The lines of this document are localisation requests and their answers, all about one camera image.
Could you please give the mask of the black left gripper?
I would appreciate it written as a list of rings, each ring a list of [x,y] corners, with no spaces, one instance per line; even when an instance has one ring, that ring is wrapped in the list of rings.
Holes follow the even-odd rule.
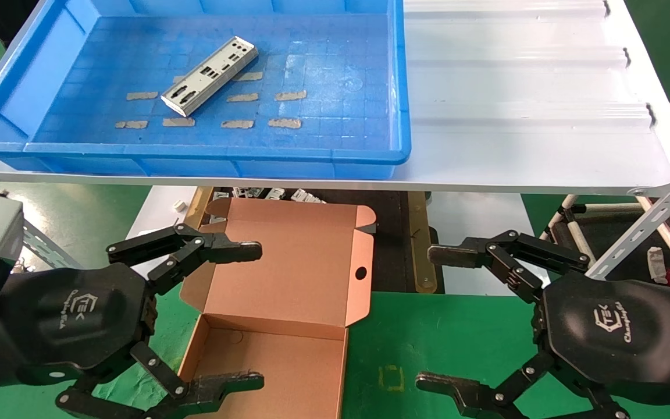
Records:
[[[141,410],[95,397],[98,379],[84,375],[56,398],[56,407],[77,418],[186,418],[218,411],[229,393],[263,388],[264,377],[255,371],[184,382],[146,344],[158,315],[152,294],[166,294],[206,262],[261,259],[259,242],[233,242],[225,233],[180,223],[110,244],[107,255],[112,265],[100,269],[59,268],[8,279],[3,327],[16,348],[17,373],[121,374],[137,363],[167,395]],[[160,257],[166,260],[147,274],[149,286],[128,267]]]

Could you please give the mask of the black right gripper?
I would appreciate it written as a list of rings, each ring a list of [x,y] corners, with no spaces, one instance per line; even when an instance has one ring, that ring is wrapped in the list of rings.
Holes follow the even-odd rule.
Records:
[[[532,356],[496,388],[450,375],[418,374],[416,387],[451,397],[460,416],[526,418],[515,402],[548,372],[592,405],[558,418],[630,418],[611,395],[670,402],[670,287],[574,274],[543,289],[524,262],[566,274],[585,273],[590,259],[515,230],[492,238],[467,237],[460,245],[431,245],[428,259],[434,265],[486,268],[525,303],[540,301],[547,326],[540,339],[547,351]]]

